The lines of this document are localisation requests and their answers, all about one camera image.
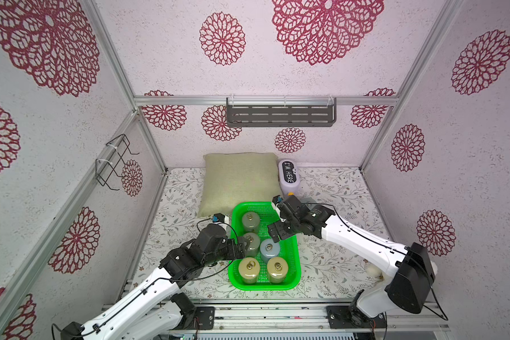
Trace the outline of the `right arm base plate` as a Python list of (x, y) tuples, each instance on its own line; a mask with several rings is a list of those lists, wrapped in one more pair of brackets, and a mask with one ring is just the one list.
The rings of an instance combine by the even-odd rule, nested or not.
[(370, 318), (357, 307), (358, 299), (363, 292), (364, 290), (360, 290), (348, 305), (328, 305), (326, 307), (327, 319), (331, 329), (375, 330), (376, 328), (386, 328), (388, 326), (384, 314), (381, 313), (377, 317)]

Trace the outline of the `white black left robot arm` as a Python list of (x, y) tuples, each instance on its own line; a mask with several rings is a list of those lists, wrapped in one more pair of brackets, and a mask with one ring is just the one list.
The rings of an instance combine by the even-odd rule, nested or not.
[(211, 223), (197, 238), (172, 249), (140, 285), (105, 312), (63, 329), (52, 326), (61, 339), (151, 339), (166, 330), (199, 330), (196, 307), (182, 287), (201, 280), (206, 267), (246, 256), (248, 242), (229, 237), (225, 223)]

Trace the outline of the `blue-grey canister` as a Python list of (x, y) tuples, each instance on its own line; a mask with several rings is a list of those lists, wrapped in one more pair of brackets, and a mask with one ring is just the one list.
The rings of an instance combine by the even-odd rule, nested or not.
[(280, 247), (279, 243), (274, 242), (272, 238), (263, 240), (259, 248), (263, 262), (266, 264), (270, 259), (279, 256), (281, 252)]

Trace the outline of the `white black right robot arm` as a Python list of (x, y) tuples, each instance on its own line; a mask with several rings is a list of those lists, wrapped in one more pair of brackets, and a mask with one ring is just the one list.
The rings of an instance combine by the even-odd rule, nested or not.
[(422, 312), (432, 293), (436, 272), (427, 249), (374, 235), (341, 217), (328, 203), (303, 203), (296, 196), (276, 196), (272, 207), (279, 221), (268, 226), (274, 242), (297, 234), (334, 243), (368, 260), (384, 277), (370, 290), (360, 290), (348, 305), (347, 317), (360, 325), (391, 310)]

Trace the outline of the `green plastic basket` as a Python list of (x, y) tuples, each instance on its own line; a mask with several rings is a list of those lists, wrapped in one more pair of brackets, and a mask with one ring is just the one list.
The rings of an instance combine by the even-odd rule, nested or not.
[[(231, 216), (231, 225), (233, 228), (232, 238), (236, 239), (246, 235), (244, 216), (246, 214), (257, 215), (253, 221), (259, 222), (258, 236), (261, 242), (272, 240), (268, 226), (279, 221), (279, 214), (272, 208), (270, 202), (246, 202), (237, 205)], [(291, 290), (295, 288), (302, 278), (302, 269), (300, 264), (300, 253), (297, 245), (297, 237), (293, 236), (285, 241), (280, 241), (280, 252), (278, 257), (287, 263), (287, 272), (284, 279), (280, 283), (272, 283), (270, 281), (269, 271), (266, 267), (262, 252), (259, 250), (255, 259), (259, 263), (259, 276), (255, 283), (245, 283), (240, 274), (241, 260), (238, 259), (228, 269), (228, 277), (230, 283), (240, 290), (245, 291), (280, 291)]]

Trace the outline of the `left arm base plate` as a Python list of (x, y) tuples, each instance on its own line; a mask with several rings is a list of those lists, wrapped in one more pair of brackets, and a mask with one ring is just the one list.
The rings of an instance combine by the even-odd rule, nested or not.
[(180, 322), (173, 330), (212, 330), (215, 307), (197, 306), (185, 293), (177, 293), (170, 299), (180, 309)]

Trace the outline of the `dark green canister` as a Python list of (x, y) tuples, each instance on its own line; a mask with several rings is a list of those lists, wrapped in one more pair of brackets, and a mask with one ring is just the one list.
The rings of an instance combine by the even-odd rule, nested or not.
[(245, 256), (256, 258), (261, 245), (261, 239), (259, 235), (254, 232), (248, 232), (243, 235), (247, 242)]
[(259, 233), (261, 226), (261, 218), (258, 213), (248, 211), (242, 215), (242, 226), (245, 232)]

